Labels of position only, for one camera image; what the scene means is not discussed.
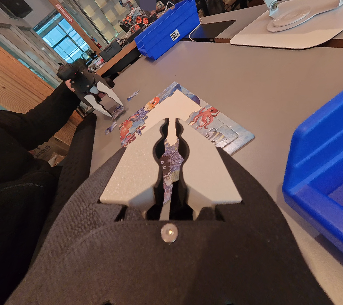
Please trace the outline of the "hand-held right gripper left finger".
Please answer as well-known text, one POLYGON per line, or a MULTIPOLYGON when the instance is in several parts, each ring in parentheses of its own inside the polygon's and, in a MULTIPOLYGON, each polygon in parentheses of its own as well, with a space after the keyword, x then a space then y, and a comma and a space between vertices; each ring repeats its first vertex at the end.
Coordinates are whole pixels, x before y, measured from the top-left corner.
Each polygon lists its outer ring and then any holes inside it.
POLYGON ((169 118, 160 120, 141 138, 123 149, 109 182, 100 196, 103 204, 135 207, 142 213, 164 203, 163 165, 169 118))

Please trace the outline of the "sea animal jigsaw puzzle tray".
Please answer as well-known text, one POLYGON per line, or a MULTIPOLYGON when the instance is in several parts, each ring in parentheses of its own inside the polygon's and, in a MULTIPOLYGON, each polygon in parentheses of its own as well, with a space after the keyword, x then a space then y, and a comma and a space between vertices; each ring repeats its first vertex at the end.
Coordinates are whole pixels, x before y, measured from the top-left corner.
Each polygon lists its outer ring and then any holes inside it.
POLYGON ((120 125, 121 143, 124 148, 146 133, 160 120, 169 118, 168 135, 165 139, 165 153, 160 158, 163 165, 164 203, 176 194, 179 187, 180 202, 186 194, 186 187, 179 181, 183 163, 176 131, 176 119, 182 119, 189 126, 212 142, 217 149, 232 154, 254 138, 254 135, 233 122, 220 110, 200 100, 177 83, 171 84, 128 120, 120 125))

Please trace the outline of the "black perforated chair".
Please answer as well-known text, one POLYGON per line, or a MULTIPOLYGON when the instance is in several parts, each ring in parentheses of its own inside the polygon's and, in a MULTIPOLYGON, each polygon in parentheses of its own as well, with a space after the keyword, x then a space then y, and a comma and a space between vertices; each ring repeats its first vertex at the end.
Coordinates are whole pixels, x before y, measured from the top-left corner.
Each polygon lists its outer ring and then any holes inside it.
POLYGON ((90 175, 96 122, 96 114, 90 114, 77 126, 67 156, 53 167, 59 176, 57 190, 37 246, 43 244, 64 205, 90 175))

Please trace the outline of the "orange grey toy robot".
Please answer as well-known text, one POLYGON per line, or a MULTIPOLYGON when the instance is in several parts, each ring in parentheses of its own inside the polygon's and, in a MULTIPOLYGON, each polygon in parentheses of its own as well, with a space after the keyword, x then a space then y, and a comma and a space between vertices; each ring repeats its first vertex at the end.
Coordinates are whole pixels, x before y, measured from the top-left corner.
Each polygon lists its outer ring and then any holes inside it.
POLYGON ((119 4, 122 8, 129 7, 130 10, 122 20, 118 20, 118 24, 126 33, 135 33, 141 27, 149 24, 148 16, 145 15, 139 6, 133 7, 131 0, 119 0, 119 4))

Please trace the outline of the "red arrow sign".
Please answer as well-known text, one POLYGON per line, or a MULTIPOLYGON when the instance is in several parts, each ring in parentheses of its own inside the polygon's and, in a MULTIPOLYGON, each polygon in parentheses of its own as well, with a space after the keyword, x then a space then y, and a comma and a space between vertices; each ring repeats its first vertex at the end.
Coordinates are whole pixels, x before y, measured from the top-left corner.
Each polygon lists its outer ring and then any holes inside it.
POLYGON ((70 16, 70 14, 64 9, 64 7, 59 4, 56 3, 55 4, 56 9, 58 10, 58 12, 69 22, 69 23, 73 23, 73 18, 70 16))

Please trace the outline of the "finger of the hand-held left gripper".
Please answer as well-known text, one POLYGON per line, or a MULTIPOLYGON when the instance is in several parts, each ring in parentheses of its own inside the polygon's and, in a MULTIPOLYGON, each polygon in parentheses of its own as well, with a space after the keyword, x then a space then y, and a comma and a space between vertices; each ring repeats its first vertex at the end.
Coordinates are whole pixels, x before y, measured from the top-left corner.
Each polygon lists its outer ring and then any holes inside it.
POLYGON ((99 111, 102 114, 105 114, 110 118, 113 118, 113 115, 100 104, 99 99, 101 99, 102 96, 104 96, 104 93, 88 93, 84 95, 84 100, 87 101, 95 110, 99 111))
POLYGON ((108 97, 113 99, 118 105, 124 106, 119 97, 113 91, 113 89, 110 88, 107 84, 98 81, 96 87, 100 93, 106 94, 108 97))

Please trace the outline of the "person's left forearm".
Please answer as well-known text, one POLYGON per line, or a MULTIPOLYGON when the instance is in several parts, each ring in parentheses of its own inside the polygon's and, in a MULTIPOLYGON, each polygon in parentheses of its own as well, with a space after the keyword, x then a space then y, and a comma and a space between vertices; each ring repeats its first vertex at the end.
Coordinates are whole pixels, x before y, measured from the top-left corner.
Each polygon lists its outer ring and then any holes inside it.
POLYGON ((26 150, 47 142, 69 120, 79 97, 61 83, 44 101, 25 114, 1 111, 1 134, 7 133, 26 150))

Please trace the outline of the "black case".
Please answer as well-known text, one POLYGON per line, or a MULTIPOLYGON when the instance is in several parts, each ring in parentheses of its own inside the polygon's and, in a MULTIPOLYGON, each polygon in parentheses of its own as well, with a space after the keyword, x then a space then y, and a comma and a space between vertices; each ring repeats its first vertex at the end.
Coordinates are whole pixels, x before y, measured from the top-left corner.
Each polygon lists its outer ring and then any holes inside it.
POLYGON ((114 40, 100 51, 99 56, 104 60, 104 62, 109 62, 115 55, 117 55, 121 51, 121 45, 118 43, 117 40, 114 40))

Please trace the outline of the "glass window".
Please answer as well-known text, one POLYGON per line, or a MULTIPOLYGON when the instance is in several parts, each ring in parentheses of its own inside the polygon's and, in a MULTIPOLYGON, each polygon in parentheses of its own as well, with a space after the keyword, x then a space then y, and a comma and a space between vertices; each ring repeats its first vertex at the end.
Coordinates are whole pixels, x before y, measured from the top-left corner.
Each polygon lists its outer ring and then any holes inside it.
POLYGON ((67 63, 91 53, 88 44, 58 12, 52 12, 33 29, 67 63))

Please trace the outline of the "large blue plastic bin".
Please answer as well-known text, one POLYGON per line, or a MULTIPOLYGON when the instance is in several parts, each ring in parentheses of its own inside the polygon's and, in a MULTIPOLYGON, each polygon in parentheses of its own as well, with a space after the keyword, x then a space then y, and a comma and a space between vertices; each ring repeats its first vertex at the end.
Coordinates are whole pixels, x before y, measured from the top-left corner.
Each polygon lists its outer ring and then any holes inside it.
POLYGON ((343 251, 343 92, 302 122, 291 139, 285 202, 343 251))

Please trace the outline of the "cardboard box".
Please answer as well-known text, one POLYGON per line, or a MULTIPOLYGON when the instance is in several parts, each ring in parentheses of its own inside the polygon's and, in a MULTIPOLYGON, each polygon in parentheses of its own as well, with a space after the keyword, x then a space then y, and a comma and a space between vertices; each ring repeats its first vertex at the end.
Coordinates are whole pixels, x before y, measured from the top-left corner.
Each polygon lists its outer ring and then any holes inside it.
POLYGON ((34 158, 48 162, 51 167, 57 166, 67 156, 70 146, 64 142, 50 138, 34 150, 34 158))

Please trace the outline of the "black wall speaker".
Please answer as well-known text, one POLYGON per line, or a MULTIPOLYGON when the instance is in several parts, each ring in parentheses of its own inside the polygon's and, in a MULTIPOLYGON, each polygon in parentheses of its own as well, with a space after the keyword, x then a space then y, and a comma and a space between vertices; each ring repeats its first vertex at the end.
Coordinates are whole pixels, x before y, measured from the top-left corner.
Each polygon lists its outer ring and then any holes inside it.
POLYGON ((1 9, 10 17, 25 18, 33 10, 24 0, 0 0, 1 9))

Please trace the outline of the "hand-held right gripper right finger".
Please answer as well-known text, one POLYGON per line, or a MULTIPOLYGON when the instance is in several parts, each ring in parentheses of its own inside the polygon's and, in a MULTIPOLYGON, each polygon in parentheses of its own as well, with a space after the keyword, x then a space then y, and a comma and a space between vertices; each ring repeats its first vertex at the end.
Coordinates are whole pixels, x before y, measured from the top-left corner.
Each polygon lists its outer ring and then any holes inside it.
POLYGON ((229 157, 227 153, 182 119, 176 119, 175 127, 183 157, 179 181, 186 187, 182 200, 193 214, 200 214, 205 207, 214 209, 216 205, 241 203, 242 197, 220 155, 229 157))

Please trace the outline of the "labelled blue plastic bin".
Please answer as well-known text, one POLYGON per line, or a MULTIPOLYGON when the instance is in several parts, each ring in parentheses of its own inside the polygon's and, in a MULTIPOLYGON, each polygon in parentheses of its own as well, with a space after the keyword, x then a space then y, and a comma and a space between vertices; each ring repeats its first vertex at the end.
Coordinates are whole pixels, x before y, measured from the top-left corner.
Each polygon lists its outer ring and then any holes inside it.
POLYGON ((135 38, 141 55, 157 60, 200 24, 195 0, 183 0, 135 38))

